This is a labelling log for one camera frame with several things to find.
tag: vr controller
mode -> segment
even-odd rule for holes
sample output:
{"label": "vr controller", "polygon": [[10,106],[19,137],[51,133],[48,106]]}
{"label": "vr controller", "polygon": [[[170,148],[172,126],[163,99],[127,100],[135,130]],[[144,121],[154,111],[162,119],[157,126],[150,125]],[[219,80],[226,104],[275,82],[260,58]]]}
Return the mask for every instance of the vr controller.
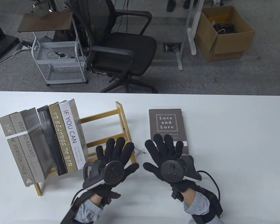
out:
{"label": "vr controller", "polygon": [[177,183],[182,180],[199,182],[200,173],[196,172],[192,156],[182,156],[178,160],[168,160],[161,166],[162,176],[169,182]]}
{"label": "vr controller", "polygon": [[123,176],[124,165],[120,161],[112,161],[108,164],[100,160],[87,162],[83,168],[84,183],[82,187],[84,190],[90,190],[100,184],[114,185]]}

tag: cardboard box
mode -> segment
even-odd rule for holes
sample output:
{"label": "cardboard box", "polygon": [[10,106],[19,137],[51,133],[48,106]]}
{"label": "cardboard box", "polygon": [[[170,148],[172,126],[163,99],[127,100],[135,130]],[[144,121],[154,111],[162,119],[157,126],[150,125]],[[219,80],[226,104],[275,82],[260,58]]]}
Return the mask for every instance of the cardboard box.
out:
{"label": "cardboard box", "polygon": [[[212,22],[232,23],[236,33],[218,34]],[[201,12],[195,40],[208,62],[239,59],[253,41],[255,30],[233,6],[205,8]]]}

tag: gold bookshelf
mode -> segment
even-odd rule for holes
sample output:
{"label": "gold bookshelf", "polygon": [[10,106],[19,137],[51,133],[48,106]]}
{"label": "gold bookshelf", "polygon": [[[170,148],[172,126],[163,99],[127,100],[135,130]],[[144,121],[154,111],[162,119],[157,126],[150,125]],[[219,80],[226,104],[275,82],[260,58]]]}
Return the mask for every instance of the gold bookshelf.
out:
{"label": "gold bookshelf", "polygon": [[[117,101],[115,102],[115,104],[116,104],[116,109],[115,110],[107,111],[107,112],[104,112],[104,113],[99,113],[97,115],[82,118],[81,123],[83,124],[83,123],[87,123],[87,122],[90,122],[90,121],[94,121],[94,120],[98,120],[98,119],[101,119],[101,118],[104,118],[104,117],[109,117],[109,116],[118,114],[119,119],[120,119],[120,125],[121,125],[121,128],[122,128],[123,132],[121,134],[117,134],[117,135],[114,135],[114,136],[110,136],[110,137],[107,137],[107,138],[104,138],[104,139],[100,139],[100,140],[97,140],[97,141],[94,141],[94,142],[87,143],[87,148],[97,146],[97,145],[102,145],[102,144],[106,143],[109,138],[114,138],[116,140],[119,137],[124,137],[125,140],[126,140],[126,143],[132,142],[129,127],[127,125],[127,121],[126,121],[126,118],[125,118],[125,115],[124,115],[123,107]],[[95,161],[97,159],[97,157],[94,157],[94,156],[96,156],[95,152],[94,153],[89,153],[88,154],[88,161]],[[131,156],[131,162],[136,163],[135,151],[133,152],[133,154]],[[56,174],[57,174],[56,170],[52,170],[50,172],[49,176],[56,175]],[[42,193],[42,190],[41,190],[39,184],[38,183],[34,184],[34,186],[35,186],[37,195],[42,196],[43,193]]]}

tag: black shoe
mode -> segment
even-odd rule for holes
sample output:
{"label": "black shoe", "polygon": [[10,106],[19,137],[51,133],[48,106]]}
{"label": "black shoe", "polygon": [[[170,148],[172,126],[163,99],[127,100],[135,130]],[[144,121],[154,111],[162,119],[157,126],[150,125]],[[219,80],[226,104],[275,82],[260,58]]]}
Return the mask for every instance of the black shoe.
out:
{"label": "black shoe", "polygon": [[[190,1],[191,0],[186,0],[184,3],[184,9],[188,9],[190,7]],[[198,0],[194,0],[193,6],[197,5]]]}
{"label": "black shoe", "polygon": [[168,0],[168,3],[167,3],[167,12],[173,12],[174,8],[176,6],[176,2],[175,0]]}

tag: chair seat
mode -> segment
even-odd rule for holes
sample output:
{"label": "chair seat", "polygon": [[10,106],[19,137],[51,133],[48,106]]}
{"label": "chair seat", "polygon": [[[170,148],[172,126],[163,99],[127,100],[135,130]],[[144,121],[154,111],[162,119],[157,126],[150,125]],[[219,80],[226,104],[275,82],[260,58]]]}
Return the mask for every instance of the chair seat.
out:
{"label": "chair seat", "polygon": [[[134,60],[127,73],[130,76],[141,76],[154,58],[157,43],[149,36],[111,33],[100,46],[131,50],[134,53]],[[92,67],[96,70],[121,73],[128,62],[129,57],[126,55],[97,52],[92,61]]]}

